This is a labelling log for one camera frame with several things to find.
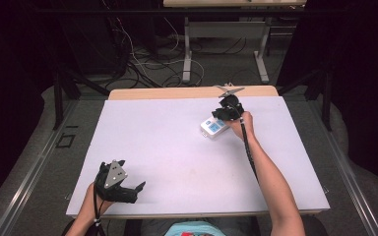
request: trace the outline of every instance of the desk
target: desk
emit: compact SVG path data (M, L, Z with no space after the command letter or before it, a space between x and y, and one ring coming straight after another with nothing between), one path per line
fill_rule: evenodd
M306 0L164 0L164 7L193 8L193 7L277 7L304 5ZM263 62L263 55L269 36L272 19L265 22L189 22L185 18L185 60L183 65L182 82L190 81L192 51L190 50L191 37L244 37L260 38L259 50L254 51L260 80L267 84L269 77Z
M245 148L231 131L214 140L200 124L219 107L219 88L118 89L101 112L69 203L77 215L100 163L126 160L123 187L147 184L135 204L117 203L105 217L199 217L267 212ZM293 121L274 87L237 93L255 116L258 139L289 183L301 212L330 206Z

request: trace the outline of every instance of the white tabletop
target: white tabletop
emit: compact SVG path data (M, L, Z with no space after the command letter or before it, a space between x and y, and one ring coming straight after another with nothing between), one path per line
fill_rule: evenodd
M299 6L306 0L164 0L164 7L261 7Z
M67 214L77 215L100 164L126 160L122 187L147 184L135 204L117 203L106 217L147 218L253 215L267 206L246 157L230 130L214 140L200 124L218 98L105 102ZM289 183L299 210L330 208L303 143L278 96L243 96L258 139Z

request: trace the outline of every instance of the white desk leg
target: white desk leg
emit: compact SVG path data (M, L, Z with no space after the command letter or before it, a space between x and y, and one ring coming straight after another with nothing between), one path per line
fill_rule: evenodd
M182 83L190 82L190 70L192 62L192 52L190 50L189 20L185 18L185 61L183 64Z
M272 18L267 18L265 28L263 29L263 36L260 40L259 51L254 51L254 57L256 58L257 68L259 69L260 80L263 84L269 83L269 77L266 71L265 63L263 62L263 55L266 50L266 42L269 37L270 26L272 24Z

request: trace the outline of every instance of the wooden desk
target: wooden desk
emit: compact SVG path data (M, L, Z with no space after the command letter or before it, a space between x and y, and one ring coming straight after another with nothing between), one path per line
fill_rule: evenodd
M164 0L164 7L194 8L194 7L278 7L304 5L306 0ZM234 37L234 38L260 38L259 50L254 51L260 80L263 84L269 82L269 76L263 62L266 42L272 18L265 22L189 22L185 18L185 60L183 65L182 82L190 81L192 51L190 50L191 37Z
M112 159L126 160L128 178L122 187L147 184L135 204L117 203L104 217L267 212L244 144L229 130L213 140L201 134L200 124L220 106L221 94L215 87L114 90L104 104L66 214L77 215L100 164ZM284 99L273 87L246 87L237 95L255 116L258 139L289 183L299 210L328 209Z

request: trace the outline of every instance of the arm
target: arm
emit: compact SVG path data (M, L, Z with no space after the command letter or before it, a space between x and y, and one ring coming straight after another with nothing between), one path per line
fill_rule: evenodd
M100 207L100 215L103 215L106 210L113 204L113 202L102 201L99 196L96 196L97 208ZM76 220L73 222L66 236L85 235L89 227L94 224L95 209L94 209L94 183L88 186L84 201Z
M305 235L302 220L288 183L262 149L254 134L253 117L248 111L245 111L242 117L257 178L269 207L273 223L272 235ZM244 140L239 120L228 121L226 124L241 140Z

